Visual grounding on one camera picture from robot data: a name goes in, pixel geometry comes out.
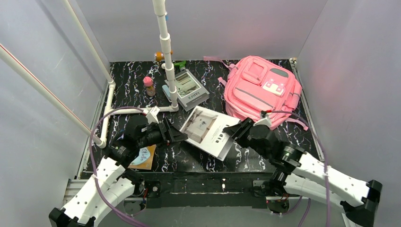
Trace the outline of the white inedita book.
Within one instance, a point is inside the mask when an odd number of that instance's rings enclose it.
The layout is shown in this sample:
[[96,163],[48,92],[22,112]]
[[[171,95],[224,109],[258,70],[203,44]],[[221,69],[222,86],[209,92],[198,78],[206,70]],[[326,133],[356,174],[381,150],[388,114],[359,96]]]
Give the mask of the white inedita book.
[[224,161],[233,139],[223,132],[225,127],[238,124],[241,120],[205,107],[196,106],[184,122],[180,132],[186,134],[188,143]]

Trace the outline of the grey ianra book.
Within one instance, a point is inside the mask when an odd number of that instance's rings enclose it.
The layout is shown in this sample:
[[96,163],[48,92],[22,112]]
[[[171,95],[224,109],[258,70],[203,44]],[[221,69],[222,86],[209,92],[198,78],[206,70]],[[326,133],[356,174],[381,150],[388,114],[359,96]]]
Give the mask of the grey ianra book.
[[209,99],[209,91],[188,69],[175,75],[174,85],[177,102],[187,112]]

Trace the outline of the pink student backpack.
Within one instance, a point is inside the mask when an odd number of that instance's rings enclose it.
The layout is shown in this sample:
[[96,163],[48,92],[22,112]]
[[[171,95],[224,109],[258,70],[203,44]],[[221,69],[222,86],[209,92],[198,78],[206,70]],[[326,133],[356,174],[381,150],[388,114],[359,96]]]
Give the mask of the pink student backpack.
[[224,100],[228,115],[244,120],[249,117],[260,120],[261,111],[269,114],[270,129],[274,130],[284,121],[298,123],[304,130],[308,126],[299,118],[291,118],[299,103],[302,86],[295,75],[259,56],[247,56],[237,64],[226,66],[226,80],[218,78],[224,85]]

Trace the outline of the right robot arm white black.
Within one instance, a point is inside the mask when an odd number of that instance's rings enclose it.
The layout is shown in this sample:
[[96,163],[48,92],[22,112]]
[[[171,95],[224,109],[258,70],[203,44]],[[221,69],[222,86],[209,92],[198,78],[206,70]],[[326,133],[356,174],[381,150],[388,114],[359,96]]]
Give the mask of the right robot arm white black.
[[250,118],[225,127],[223,132],[276,167],[266,186],[272,192],[305,196],[339,209],[362,227],[374,225],[383,187],[380,182],[365,182],[325,166],[303,148],[280,140],[266,124]]

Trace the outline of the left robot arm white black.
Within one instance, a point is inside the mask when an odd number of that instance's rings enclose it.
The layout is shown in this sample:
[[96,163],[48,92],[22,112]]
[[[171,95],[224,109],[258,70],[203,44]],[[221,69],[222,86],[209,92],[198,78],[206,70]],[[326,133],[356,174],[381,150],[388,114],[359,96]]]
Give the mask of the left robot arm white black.
[[167,118],[149,123],[144,115],[135,116],[110,142],[105,156],[78,193],[61,209],[50,212],[51,226],[96,227],[111,211],[123,216],[116,205],[133,195],[143,182],[143,176],[129,168],[141,149],[168,146],[187,138]]

